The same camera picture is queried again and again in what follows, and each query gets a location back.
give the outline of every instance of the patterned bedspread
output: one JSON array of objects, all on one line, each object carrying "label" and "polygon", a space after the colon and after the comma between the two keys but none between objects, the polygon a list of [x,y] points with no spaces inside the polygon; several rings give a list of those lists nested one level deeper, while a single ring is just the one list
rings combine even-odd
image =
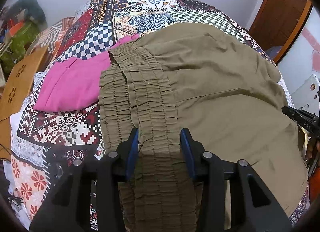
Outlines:
[{"label": "patterned bedspread", "polygon": [[[71,18],[66,18],[63,27],[59,23],[39,36],[36,45],[58,40],[58,45],[51,47],[55,59],[48,70],[54,62],[71,56],[91,59],[125,35],[139,33],[143,36],[180,22],[213,25],[275,65],[245,29],[215,7],[196,0],[91,0],[82,13],[72,25]],[[47,114],[33,110],[44,76],[45,73],[38,75],[34,91],[21,108],[17,131],[12,135],[15,185],[31,220],[50,188],[74,160],[90,161],[104,155],[97,103],[73,112]],[[292,105],[283,80],[279,84]],[[91,225],[97,230],[94,197],[93,191]]]}]

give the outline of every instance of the paisley pattern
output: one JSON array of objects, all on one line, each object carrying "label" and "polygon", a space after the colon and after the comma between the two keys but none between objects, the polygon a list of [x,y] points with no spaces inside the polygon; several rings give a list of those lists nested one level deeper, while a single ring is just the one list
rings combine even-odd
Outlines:
[{"label": "paisley pattern", "polygon": [[137,33],[143,33],[148,30],[156,31],[165,27],[165,24],[175,23],[176,19],[167,13],[150,14],[132,16],[127,24],[137,26]]},{"label": "paisley pattern", "polygon": [[79,31],[81,26],[81,21],[76,21],[71,27],[70,29],[66,32],[66,35],[64,36],[61,45],[65,45],[67,41],[69,41],[72,36]]},{"label": "paisley pattern", "polygon": [[304,193],[299,205],[297,206],[295,211],[289,217],[289,220],[290,220],[292,226],[295,226],[295,224],[297,224],[299,218],[306,211],[306,206],[307,206],[307,201],[308,201],[308,193],[309,193],[309,185],[307,185],[306,191],[305,191],[305,193]]}]

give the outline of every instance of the orange cloth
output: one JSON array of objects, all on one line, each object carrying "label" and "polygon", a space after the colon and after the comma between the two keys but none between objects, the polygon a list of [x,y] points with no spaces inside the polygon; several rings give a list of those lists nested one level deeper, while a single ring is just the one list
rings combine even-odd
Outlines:
[{"label": "orange cloth", "polygon": [[316,199],[320,193],[320,168],[315,170],[313,176],[309,179],[310,185],[310,204]]},{"label": "orange cloth", "polygon": [[16,34],[16,32],[21,29],[23,25],[24,22],[22,21],[17,23],[15,26],[11,27],[11,29],[9,30],[11,37],[13,37]]}]

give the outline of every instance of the pink cloth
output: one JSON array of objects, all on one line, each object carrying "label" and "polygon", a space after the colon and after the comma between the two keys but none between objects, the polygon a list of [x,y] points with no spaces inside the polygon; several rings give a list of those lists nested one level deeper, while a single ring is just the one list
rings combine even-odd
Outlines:
[{"label": "pink cloth", "polygon": [[[137,38],[138,34],[125,36],[112,48]],[[98,100],[100,74],[110,63],[108,51],[88,60],[71,57],[56,62],[44,78],[33,109],[51,113],[88,107]]]}]

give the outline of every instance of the shirred fabric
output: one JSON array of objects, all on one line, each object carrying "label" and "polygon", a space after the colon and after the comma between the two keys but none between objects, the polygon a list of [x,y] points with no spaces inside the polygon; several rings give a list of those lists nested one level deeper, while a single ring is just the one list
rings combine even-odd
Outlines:
[{"label": "shirred fabric", "polygon": [[[108,141],[112,127],[121,126],[105,114],[111,110],[105,99],[113,87],[122,90],[121,97],[127,92],[126,117],[129,106],[143,145],[134,186],[120,188],[121,196],[127,196],[125,219],[128,206],[130,215],[134,207],[130,218],[135,223],[129,228],[195,231],[201,187],[188,178],[180,152],[183,127],[221,159],[248,160],[287,215],[292,214],[305,192],[307,169],[297,125],[281,112],[287,104],[276,67],[234,37],[194,23],[168,26],[110,52],[116,64],[100,79],[100,113],[107,123],[101,128],[103,138]],[[120,87],[117,67],[126,88]],[[129,132],[118,136],[125,140]]]},{"label": "shirred fabric", "polygon": [[[133,127],[127,85],[115,63],[107,71],[101,72],[99,104],[104,105],[100,111],[100,124],[104,134],[105,155],[115,151],[120,142],[127,140]],[[133,185],[119,182],[118,186],[125,209],[125,224],[135,229]]]}]

